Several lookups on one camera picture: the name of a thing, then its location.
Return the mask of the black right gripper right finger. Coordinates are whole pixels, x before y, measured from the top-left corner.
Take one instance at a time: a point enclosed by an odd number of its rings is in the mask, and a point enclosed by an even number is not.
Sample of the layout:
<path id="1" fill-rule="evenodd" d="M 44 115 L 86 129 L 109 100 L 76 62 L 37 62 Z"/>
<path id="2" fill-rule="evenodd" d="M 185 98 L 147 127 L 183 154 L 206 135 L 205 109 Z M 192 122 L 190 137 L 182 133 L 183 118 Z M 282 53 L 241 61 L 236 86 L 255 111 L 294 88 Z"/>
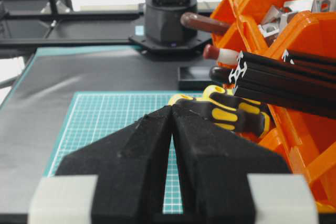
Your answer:
<path id="1" fill-rule="evenodd" d="M 305 179 L 277 153 L 172 107 L 177 163 L 207 223 L 318 223 Z"/>

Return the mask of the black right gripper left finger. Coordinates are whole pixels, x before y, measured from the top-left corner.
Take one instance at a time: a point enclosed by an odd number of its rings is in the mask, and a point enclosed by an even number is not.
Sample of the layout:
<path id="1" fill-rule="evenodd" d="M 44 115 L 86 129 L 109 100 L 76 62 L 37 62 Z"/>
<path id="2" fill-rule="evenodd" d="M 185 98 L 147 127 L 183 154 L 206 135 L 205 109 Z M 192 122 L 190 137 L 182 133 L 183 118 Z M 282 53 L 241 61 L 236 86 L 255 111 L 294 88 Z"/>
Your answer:
<path id="1" fill-rule="evenodd" d="M 40 180 L 29 223 L 150 223 L 163 208 L 172 108 L 66 155 Z"/>

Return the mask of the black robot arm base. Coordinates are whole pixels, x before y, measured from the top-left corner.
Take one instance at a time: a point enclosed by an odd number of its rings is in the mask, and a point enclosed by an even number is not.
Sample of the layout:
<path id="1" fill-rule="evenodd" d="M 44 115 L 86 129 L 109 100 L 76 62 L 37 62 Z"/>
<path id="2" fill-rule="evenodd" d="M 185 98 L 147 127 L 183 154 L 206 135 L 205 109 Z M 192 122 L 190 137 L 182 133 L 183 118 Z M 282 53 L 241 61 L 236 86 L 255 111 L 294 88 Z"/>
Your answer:
<path id="1" fill-rule="evenodd" d="M 210 42 L 208 33 L 182 25 L 186 13 L 197 13 L 197 0 L 145 0 L 143 33 L 129 40 L 162 54 L 191 51 Z"/>

